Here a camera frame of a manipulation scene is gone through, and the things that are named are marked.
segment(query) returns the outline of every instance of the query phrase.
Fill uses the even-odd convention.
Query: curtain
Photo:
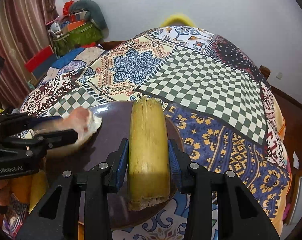
[[[55,0],[0,1],[0,101],[19,107],[30,92],[33,75],[24,64],[49,45],[45,24],[57,17]]]

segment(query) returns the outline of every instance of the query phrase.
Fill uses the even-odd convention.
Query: checkered pattern
[[[69,94],[61,98],[60,101],[48,110],[47,116],[60,115],[66,118],[73,109],[79,106],[88,108],[105,102],[107,102],[105,98],[97,95],[96,92],[86,84],[73,89]]]
[[[266,121],[260,88],[241,71],[194,50],[176,50],[139,91],[213,114],[255,142],[263,142]]]

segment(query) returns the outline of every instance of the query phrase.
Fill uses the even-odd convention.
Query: dark brown plate
[[[118,150],[122,138],[129,138],[132,106],[132,101],[115,101],[92,107],[91,111],[96,116],[102,117],[101,128],[78,153],[63,159],[48,159],[46,161],[49,182],[52,182],[65,170],[72,171],[72,173],[88,171],[100,162],[104,162],[110,152]],[[166,124],[168,138],[175,139],[179,148],[183,150],[182,140],[174,124],[167,118]],[[171,183],[170,199],[175,192],[176,188]],[[141,211],[129,211],[126,193],[125,178],[123,187],[118,194],[108,194],[112,230],[138,225],[153,217],[167,204],[167,202],[164,202]],[[83,223],[84,220],[84,197],[85,194],[82,193],[79,214],[80,223]]]

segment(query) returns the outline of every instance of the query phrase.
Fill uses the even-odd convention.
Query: wall socket
[[[281,79],[281,78],[282,78],[282,72],[279,72],[279,73],[276,75],[276,77],[277,77],[278,79]]]

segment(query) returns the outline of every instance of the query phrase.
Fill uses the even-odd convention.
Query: quilt
[[[270,85],[244,52],[188,26],[148,30],[108,52],[82,52],[52,66],[21,111],[66,117],[80,105],[154,97],[191,160],[214,172],[233,170],[281,233],[291,176],[277,130],[279,111]],[[20,136],[29,138],[31,131]],[[189,201],[177,192],[157,215],[113,231],[113,239],[183,239]],[[213,194],[212,239],[218,239],[218,226]]]

